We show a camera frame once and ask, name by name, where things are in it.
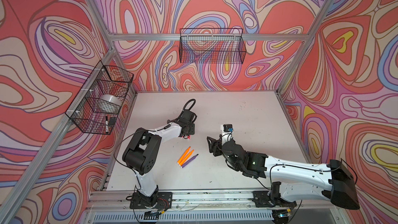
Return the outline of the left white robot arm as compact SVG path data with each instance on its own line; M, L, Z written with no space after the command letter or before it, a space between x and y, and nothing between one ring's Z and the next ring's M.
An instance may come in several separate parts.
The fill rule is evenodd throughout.
M158 191L151 170L157 160L161 144L174 138L187 138L193 135L196 119L197 114L183 110L176 119L169 120L162 127L153 130L139 128L133 134L122 155L122 161L134 171L139 185L138 191L142 196L150 198Z

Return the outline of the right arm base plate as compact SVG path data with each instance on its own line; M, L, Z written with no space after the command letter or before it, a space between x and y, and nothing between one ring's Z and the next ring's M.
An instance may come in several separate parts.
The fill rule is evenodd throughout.
M285 208L295 208L297 206L296 202L288 202L282 199L280 196L272 196L269 191L253 191L252 201L255 203L256 207L285 207Z

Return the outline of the purple pen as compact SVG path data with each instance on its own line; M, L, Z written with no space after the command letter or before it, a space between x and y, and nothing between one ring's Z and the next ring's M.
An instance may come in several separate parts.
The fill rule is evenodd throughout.
M198 154L194 155L192 158L190 158L189 160L187 160L181 167L184 168L186 167L189 163L191 163L192 161L194 161L197 158Z

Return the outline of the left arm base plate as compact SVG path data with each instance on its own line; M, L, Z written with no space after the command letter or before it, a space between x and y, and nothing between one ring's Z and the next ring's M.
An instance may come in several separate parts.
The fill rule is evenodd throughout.
M172 192L155 192L150 197L146 197L139 192L135 192L130 200L130 209L167 210L172 207L172 200Z

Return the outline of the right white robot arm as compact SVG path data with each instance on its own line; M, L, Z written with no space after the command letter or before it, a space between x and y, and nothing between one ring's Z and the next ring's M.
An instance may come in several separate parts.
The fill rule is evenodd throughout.
M283 160L245 151L227 134L217 140L206 140L209 152L224 157L230 169L245 177L269 179L265 206L285 207L302 200L324 200L340 208L360 209L354 176L339 160L332 159L327 164Z

